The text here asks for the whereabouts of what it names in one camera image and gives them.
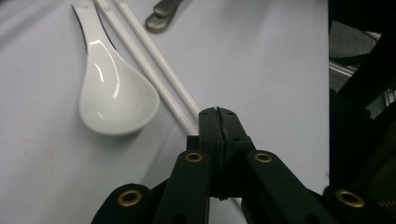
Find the brass screw hole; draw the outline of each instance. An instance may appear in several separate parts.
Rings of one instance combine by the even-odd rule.
[[[190,162],[198,162],[198,161],[201,161],[203,158],[204,157],[201,154],[196,153],[196,152],[189,153],[186,156],[186,160],[190,161]]]
[[[130,189],[120,194],[118,203],[123,207],[130,207],[139,203],[141,199],[142,199],[142,193],[140,193],[140,191],[135,189]]]
[[[344,203],[351,207],[362,208],[364,206],[364,200],[359,195],[349,190],[339,189],[335,192],[335,197],[341,203]]]
[[[270,155],[267,155],[262,152],[257,153],[256,156],[254,156],[254,158],[256,159],[256,161],[260,161],[260,162],[271,162],[272,161],[272,157]]]

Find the spoon bowl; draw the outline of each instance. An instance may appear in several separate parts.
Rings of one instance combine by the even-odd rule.
[[[97,133],[134,133],[153,119],[160,97],[143,75],[115,51],[93,2],[74,4],[88,53],[79,100],[82,121]]]

